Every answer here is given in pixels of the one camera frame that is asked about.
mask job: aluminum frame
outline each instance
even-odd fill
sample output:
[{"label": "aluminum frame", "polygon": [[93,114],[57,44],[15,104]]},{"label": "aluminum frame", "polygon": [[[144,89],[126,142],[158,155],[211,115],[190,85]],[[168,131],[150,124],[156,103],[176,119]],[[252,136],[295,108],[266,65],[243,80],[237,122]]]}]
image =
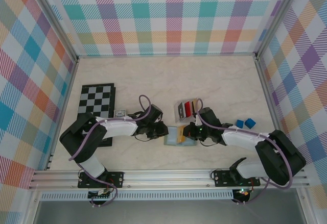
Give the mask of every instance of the aluminum frame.
[{"label": "aluminum frame", "polygon": [[58,38],[62,42],[63,46],[65,47],[67,53],[69,54],[70,58],[74,59],[75,62],[78,62],[78,55],[74,50],[70,40],[68,39],[65,31],[63,30],[55,12],[53,11],[52,7],[48,3],[47,0],[36,0],[42,9],[42,12],[48,19],[51,27],[54,29],[55,33],[58,35]]},{"label": "aluminum frame", "polygon": [[[274,124],[274,127],[276,129],[281,130],[282,125],[278,119],[278,113],[277,113],[277,109],[274,103],[274,100],[272,98],[271,93],[269,92],[269,87],[268,87],[268,81],[264,75],[264,70],[262,68],[262,65],[258,59],[258,57],[253,57],[253,60],[255,62],[255,66],[256,69],[258,71],[258,75],[259,75],[259,79],[261,82],[261,86],[262,89],[264,91],[265,94],[265,98],[267,101],[267,105],[268,105],[268,109]],[[298,187],[297,188],[297,195],[299,197],[300,200],[300,204],[303,210],[303,214],[304,214],[304,218],[306,219],[307,223],[310,224],[320,224],[320,222],[317,221],[317,218],[315,216],[315,213],[313,211],[313,206],[312,203],[309,199],[309,194],[308,194],[308,190],[306,188],[303,187]]]},{"label": "aluminum frame", "polygon": [[270,25],[270,28],[268,29],[264,39],[262,40],[262,42],[258,48],[258,51],[256,54],[257,54],[259,60],[260,60],[260,57],[262,56],[262,54],[268,48],[274,34],[276,33],[280,23],[284,20],[293,1],[294,0],[283,0],[281,7],[279,8],[277,14],[275,15],[275,17]]},{"label": "aluminum frame", "polygon": [[[107,201],[113,198],[100,196],[98,200]],[[87,191],[43,191],[40,201],[91,201]],[[115,201],[168,201],[168,200],[232,200],[231,189],[216,190],[121,190]]]},{"label": "aluminum frame", "polygon": [[73,66],[72,77],[71,77],[71,80],[70,80],[69,85],[68,85],[67,94],[65,96],[65,100],[64,100],[63,105],[62,105],[61,113],[59,115],[58,126],[56,127],[56,131],[55,131],[54,137],[53,137],[51,145],[50,145],[50,150],[49,150],[49,152],[47,153],[47,155],[45,157],[46,161],[44,162],[44,164],[42,166],[42,168],[45,169],[45,170],[50,169],[49,168],[49,163],[51,163],[51,161],[52,161],[52,157],[54,155],[56,145],[57,145],[57,142],[58,142],[58,139],[59,139],[59,136],[60,136],[61,126],[62,126],[62,123],[63,123],[63,119],[65,117],[69,97],[71,96],[71,92],[72,92],[74,80],[75,80],[75,77],[76,77],[78,65],[79,65],[79,63],[77,62]]},{"label": "aluminum frame", "polygon": [[[80,55],[80,59],[93,59],[93,58],[132,58],[132,57],[193,57],[194,54],[148,54],[148,55],[99,55],[99,56],[86,56]],[[239,53],[220,53],[220,54],[197,54],[197,57],[210,57],[210,56],[222,56],[222,57],[230,57],[230,56],[253,56],[253,53],[250,52],[239,52]]]},{"label": "aluminum frame", "polygon": [[[215,187],[210,174],[214,169],[182,170],[124,170],[123,187],[119,190],[199,190],[199,189],[239,189],[240,187]],[[30,190],[33,191],[81,191],[77,188],[78,170],[42,170],[36,171]],[[304,170],[293,178],[292,188],[309,187],[309,180]],[[85,191],[101,190],[88,188]]]}]

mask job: metal rail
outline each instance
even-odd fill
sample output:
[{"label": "metal rail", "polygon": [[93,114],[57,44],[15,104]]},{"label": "metal rail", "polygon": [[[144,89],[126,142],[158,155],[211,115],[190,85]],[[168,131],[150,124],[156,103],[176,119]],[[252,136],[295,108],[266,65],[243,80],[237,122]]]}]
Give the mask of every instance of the metal rail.
[{"label": "metal rail", "polygon": [[261,87],[262,87],[262,90],[264,92],[265,99],[266,99],[266,102],[267,102],[267,105],[268,105],[268,109],[269,109],[269,113],[270,113],[270,116],[271,116],[272,123],[274,124],[275,129],[283,130],[282,124],[281,124],[281,122],[280,122],[280,120],[278,118],[276,105],[275,105],[274,100],[272,98],[272,94],[269,91],[268,80],[266,79],[266,76],[265,76],[264,70],[262,68],[262,65],[255,56],[253,57],[253,59],[254,59],[254,64],[255,64],[256,70],[258,72]]},{"label": "metal rail", "polygon": [[57,34],[58,38],[60,39],[61,43],[63,44],[63,46],[65,47],[67,53],[69,54],[69,56],[75,61],[77,62],[78,60],[78,55],[75,52],[70,40],[68,39],[65,31],[63,30],[55,12],[53,11],[52,7],[50,6],[50,4],[48,3],[48,0],[36,0],[41,9],[42,12],[45,14],[45,16],[47,17],[51,27],[54,29],[55,33]]},{"label": "metal rail", "polygon": [[[215,187],[210,178],[213,169],[183,170],[124,170],[123,188],[119,190],[200,190],[200,189],[239,189],[240,187]],[[32,178],[30,190],[83,190],[77,188],[78,170],[44,170],[36,171]],[[301,170],[293,178],[292,188],[309,187],[306,173]]]},{"label": "metal rail", "polygon": [[[110,196],[98,196],[97,200],[107,201]],[[231,189],[215,190],[132,190],[119,191],[115,201],[157,201],[157,200],[231,200]],[[40,201],[90,201],[87,191],[43,191]]]}]

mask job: gray floor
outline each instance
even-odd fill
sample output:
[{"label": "gray floor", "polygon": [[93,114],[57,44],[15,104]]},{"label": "gray floor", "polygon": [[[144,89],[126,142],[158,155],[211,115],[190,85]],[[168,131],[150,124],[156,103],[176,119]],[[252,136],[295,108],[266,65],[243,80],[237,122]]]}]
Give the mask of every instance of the gray floor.
[{"label": "gray floor", "polygon": [[302,224],[296,190],[270,189],[256,202],[236,206],[232,201],[116,201],[103,208],[89,202],[42,202],[34,223]]}]

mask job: yellow block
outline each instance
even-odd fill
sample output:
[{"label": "yellow block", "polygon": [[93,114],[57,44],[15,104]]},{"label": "yellow block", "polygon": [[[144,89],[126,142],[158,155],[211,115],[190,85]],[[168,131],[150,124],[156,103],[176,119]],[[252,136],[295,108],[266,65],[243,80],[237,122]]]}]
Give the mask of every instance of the yellow block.
[{"label": "yellow block", "polygon": [[300,17],[298,18],[304,29],[306,29],[309,26],[309,24],[311,23],[312,19],[316,16],[316,14],[317,12],[315,8],[309,1],[306,7],[301,12]]},{"label": "yellow block", "polygon": [[31,145],[24,141],[20,141],[14,156],[14,160],[20,164],[26,165],[29,160],[31,150]]},{"label": "yellow block", "polygon": [[92,33],[92,36],[96,44],[109,44],[107,33]]},{"label": "yellow block", "polygon": [[122,32],[125,44],[138,43],[136,32]]},{"label": "yellow block", "polygon": [[2,44],[5,42],[8,34],[9,34],[8,29],[0,21],[0,46],[2,46]]},{"label": "yellow block", "polygon": [[224,42],[226,30],[212,30],[210,42]]},{"label": "yellow block", "polygon": [[186,126],[177,127],[177,143],[182,143],[186,140],[186,137],[183,136],[183,131]]},{"label": "yellow block", "polygon": [[183,43],[194,43],[196,39],[196,31],[182,31]]},{"label": "yellow block", "polygon": [[255,38],[255,35],[255,29],[242,30],[239,37],[239,41],[252,41]]},{"label": "yellow block", "polygon": [[317,207],[319,209],[327,209],[327,196],[322,185],[311,187],[311,192],[315,198]]},{"label": "yellow block", "polygon": [[288,131],[290,131],[290,132],[299,126],[293,110],[291,112],[289,112],[288,115],[285,116],[285,122],[286,122],[286,126],[288,128]]},{"label": "yellow block", "polygon": [[7,5],[10,7],[10,9],[15,13],[15,15],[18,17],[24,8],[24,3],[21,0],[5,0]]},{"label": "yellow block", "polygon": [[153,31],[152,42],[153,43],[166,43],[167,42],[167,34],[165,31]]},{"label": "yellow block", "polygon": [[305,106],[310,116],[315,115],[320,109],[323,108],[323,104],[317,94],[317,91],[313,91],[304,99]]},{"label": "yellow block", "polygon": [[0,190],[0,211],[10,211],[11,204],[16,194],[16,187],[3,185]]}]

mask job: marble tabletop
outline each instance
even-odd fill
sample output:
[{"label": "marble tabletop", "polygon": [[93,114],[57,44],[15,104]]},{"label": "marble tabletop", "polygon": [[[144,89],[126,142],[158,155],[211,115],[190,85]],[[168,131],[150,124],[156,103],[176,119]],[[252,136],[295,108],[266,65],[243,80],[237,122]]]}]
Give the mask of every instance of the marble tabletop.
[{"label": "marble tabletop", "polygon": [[[254,131],[274,130],[252,56],[81,59],[61,133],[76,119],[82,85],[101,83],[115,84],[115,109],[128,113],[140,111],[138,96],[147,95],[162,109],[168,126],[176,125],[173,107],[178,100],[200,97],[222,123],[251,117],[257,122]],[[128,136],[114,137],[112,147],[100,147],[95,154],[115,170],[227,168],[241,157],[257,157],[235,146],[166,146],[163,138],[141,142]],[[50,170],[79,169],[68,158],[58,142]]]}]

